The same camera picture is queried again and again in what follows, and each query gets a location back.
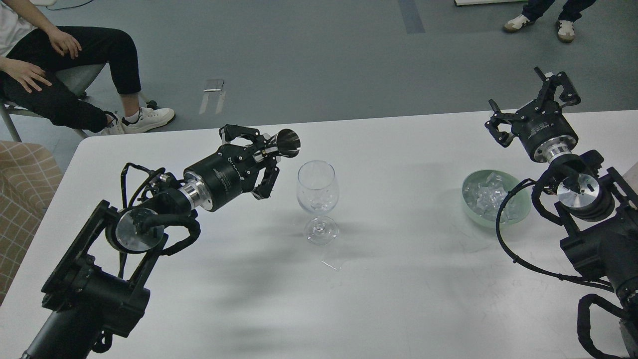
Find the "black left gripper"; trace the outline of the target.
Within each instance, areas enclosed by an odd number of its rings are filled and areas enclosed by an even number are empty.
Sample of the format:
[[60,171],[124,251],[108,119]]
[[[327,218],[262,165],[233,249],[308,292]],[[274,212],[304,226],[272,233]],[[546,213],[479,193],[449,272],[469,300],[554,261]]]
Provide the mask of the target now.
[[[189,200],[192,209],[201,206],[214,212],[242,193],[254,198],[269,198],[280,169],[278,157],[264,160],[264,149],[273,139],[260,134],[258,129],[226,124],[219,129],[222,145],[214,154],[185,168],[185,184],[179,189]],[[237,137],[249,140],[251,145],[231,145]],[[262,181],[255,185],[264,168]]]

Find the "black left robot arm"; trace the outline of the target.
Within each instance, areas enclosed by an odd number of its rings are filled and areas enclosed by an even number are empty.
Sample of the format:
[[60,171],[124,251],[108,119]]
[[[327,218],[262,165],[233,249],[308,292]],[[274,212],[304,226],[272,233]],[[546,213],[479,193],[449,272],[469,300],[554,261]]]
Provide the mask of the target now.
[[274,136],[225,125],[222,145],[183,170],[127,163],[121,172],[123,207],[99,202],[42,287],[51,314],[23,359],[85,359],[127,337],[144,316],[146,282],[158,259],[200,236],[197,211],[214,212],[244,193],[268,198],[281,157],[298,155],[297,134]]

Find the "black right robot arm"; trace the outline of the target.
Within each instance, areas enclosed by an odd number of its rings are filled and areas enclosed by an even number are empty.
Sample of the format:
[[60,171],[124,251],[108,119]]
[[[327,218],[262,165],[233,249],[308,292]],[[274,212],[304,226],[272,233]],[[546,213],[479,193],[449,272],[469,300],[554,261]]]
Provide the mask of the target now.
[[[529,159],[547,163],[537,180],[525,179],[509,191],[496,215],[496,235],[504,252],[514,263],[536,273],[575,284],[615,293],[620,305],[590,294],[577,305],[577,336],[583,349],[595,359],[610,359],[593,343],[590,307],[597,305],[619,318],[620,332],[629,357],[638,352],[638,212],[637,193],[614,168],[600,175],[604,157],[596,150],[581,155],[573,152],[578,137],[563,108],[581,102],[574,85],[563,71],[544,73],[538,96],[515,113],[503,112],[494,100],[493,115],[485,123],[495,141],[503,147],[513,139],[522,143]],[[554,273],[521,259],[504,243],[501,214],[509,200],[532,187],[531,202],[536,211],[552,223],[564,227],[567,236],[561,250],[577,271],[577,276]]]

